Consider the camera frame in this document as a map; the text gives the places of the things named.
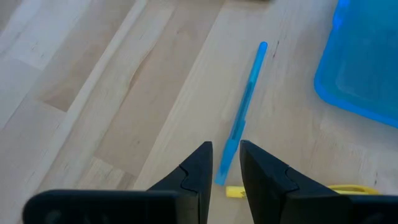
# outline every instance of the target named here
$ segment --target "wood grain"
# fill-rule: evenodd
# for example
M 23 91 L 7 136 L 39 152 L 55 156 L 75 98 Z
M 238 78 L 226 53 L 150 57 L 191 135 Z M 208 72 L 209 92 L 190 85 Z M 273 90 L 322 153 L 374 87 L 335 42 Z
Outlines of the wood grain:
M 16 222 L 31 195 L 32 176 L 65 113 L 42 102 L 24 99 L 0 131 L 0 222 Z
M 138 176 L 223 0 L 180 0 L 96 156 Z
M 133 3 L 133 0 L 90 2 L 46 66 L 31 94 L 62 111 L 68 111 Z
M 155 45 L 174 8 L 172 2 L 149 1 L 146 5 L 107 64 L 40 190 L 76 185 L 126 96 L 134 72 Z
M 0 33 L 0 222 L 43 190 L 146 190 L 203 141 L 215 173 L 261 41 L 243 138 L 325 185 L 398 194 L 398 129 L 313 90 L 337 2 L 23 0 Z M 213 185 L 208 223 L 252 223 L 247 201 Z

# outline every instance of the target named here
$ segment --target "wooden table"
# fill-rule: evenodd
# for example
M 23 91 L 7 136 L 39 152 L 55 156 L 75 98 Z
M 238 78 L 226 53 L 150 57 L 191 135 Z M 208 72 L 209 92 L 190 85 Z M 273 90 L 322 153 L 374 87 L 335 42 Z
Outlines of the wooden table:
M 261 41 L 269 50 L 243 138 L 325 185 L 398 193 L 398 130 L 313 89 L 337 0 L 10 2 L 1 223 L 20 222 L 25 201 L 47 189 L 147 189 L 203 141 L 215 173 Z M 242 185 L 237 156 L 227 184 Z M 251 222 L 245 199 L 213 186 L 208 223 Z

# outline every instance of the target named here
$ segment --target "blue marker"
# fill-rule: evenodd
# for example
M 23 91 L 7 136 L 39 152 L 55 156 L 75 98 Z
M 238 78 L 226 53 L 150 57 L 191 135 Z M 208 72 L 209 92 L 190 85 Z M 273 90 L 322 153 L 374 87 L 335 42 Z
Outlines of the blue marker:
M 246 124 L 244 118 L 248 112 L 250 100 L 253 95 L 254 87 L 256 86 L 257 77 L 261 69 L 262 61 L 267 52 L 267 43 L 261 42 L 257 51 L 256 59 L 254 59 L 253 67 L 250 72 L 248 84 L 244 90 L 241 105 L 239 106 L 238 113 L 235 117 L 234 126 L 229 134 L 228 140 L 225 143 L 223 158 L 221 159 L 220 168 L 216 175 L 216 184 L 224 185 L 228 175 L 229 167 L 231 166 L 232 159 L 238 150 L 239 141 L 241 140 L 244 125 Z

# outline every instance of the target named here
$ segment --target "wooden surface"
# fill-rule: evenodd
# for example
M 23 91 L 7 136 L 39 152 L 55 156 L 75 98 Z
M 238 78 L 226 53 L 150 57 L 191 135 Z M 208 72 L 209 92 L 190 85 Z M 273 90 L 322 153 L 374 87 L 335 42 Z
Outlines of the wooden surface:
M 398 194 L 398 130 L 313 90 L 336 3 L 2 2 L 0 223 L 43 190 L 145 190 L 203 141 L 215 173 L 261 41 L 243 138 L 325 185 Z M 227 184 L 242 185 L 237 156 Z M 213 186 L 208 223 L 251 222 Z

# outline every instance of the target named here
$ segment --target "yellow marker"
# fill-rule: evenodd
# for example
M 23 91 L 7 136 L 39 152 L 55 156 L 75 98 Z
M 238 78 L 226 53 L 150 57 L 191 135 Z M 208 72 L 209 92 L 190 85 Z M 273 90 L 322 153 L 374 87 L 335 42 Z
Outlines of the yellow marker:
M 350 195 L 378 195 L 380 194 L 377 190 L 367 186 L 361 185 L 330 185 L 328 188 L 334 190 L 339 194 L 350 194 Z M 225 188 L 227 197 L 232 198 L 246 198 L 246 191 L 244 187 L 239 186 L 227 186 Z
M 225 193 L 227 197 L 246 198 L 244 187 L 226 186 Z

